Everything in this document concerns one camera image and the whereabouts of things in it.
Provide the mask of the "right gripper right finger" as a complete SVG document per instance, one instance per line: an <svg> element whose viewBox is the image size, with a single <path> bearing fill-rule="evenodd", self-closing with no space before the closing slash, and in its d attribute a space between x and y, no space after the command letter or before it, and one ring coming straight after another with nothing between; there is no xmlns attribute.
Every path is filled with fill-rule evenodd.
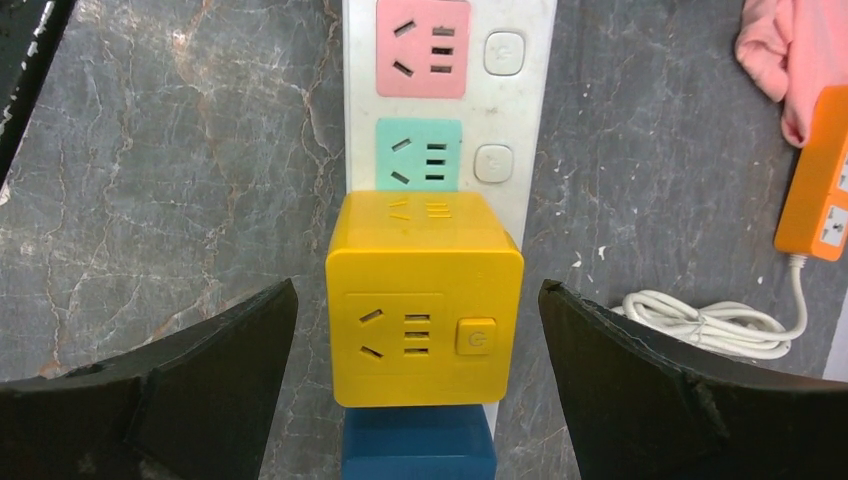
<svg viewBox="0 0 848 480"><path fill-rule="evenodd" d="M741 363L546 281L538 306L585 479L843 479L847 387Z"/></svg>

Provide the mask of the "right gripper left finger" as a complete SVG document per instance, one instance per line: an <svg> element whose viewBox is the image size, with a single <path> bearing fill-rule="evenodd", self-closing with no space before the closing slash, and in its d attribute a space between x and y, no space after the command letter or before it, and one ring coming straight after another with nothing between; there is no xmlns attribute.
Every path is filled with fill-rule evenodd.
<svg viewBox="0 0 848 480"><path fill-rule="evenodd" d="M131 352L1 386L5 479L255 479L291 349L290 280Z"/></svg>

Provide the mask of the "blue cube plug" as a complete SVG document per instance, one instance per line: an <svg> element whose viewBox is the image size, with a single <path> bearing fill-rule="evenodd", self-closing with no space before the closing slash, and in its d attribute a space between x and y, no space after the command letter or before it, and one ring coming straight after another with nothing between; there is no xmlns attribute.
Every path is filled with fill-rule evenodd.
<svg viewBox="0 0 848 480"><path fill-rule="evenodd" d="M349 408L343 479L493 479L497 457L481 405Z"/></svg>

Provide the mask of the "yellow cube plug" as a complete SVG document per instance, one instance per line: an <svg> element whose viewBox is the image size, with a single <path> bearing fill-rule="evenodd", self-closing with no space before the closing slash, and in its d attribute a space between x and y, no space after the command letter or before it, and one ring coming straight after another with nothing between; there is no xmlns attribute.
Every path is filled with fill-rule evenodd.
<svg viewBox="0 0 848 480"><path fill-rule="evenodd" d="M336 401L501 400L523 270L520 250L478 193L347 195L325 262Z"/></svg>

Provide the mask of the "white multicolour power strip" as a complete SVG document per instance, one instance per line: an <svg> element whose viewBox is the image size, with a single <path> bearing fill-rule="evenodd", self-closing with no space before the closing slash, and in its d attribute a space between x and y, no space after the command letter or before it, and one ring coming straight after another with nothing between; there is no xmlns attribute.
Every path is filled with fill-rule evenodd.
<svg viewBox="0 0 848 480"><path fill-rule="evenodd" d="M475 192L521 252L556 8L344 2L345 198Z"/></svg>

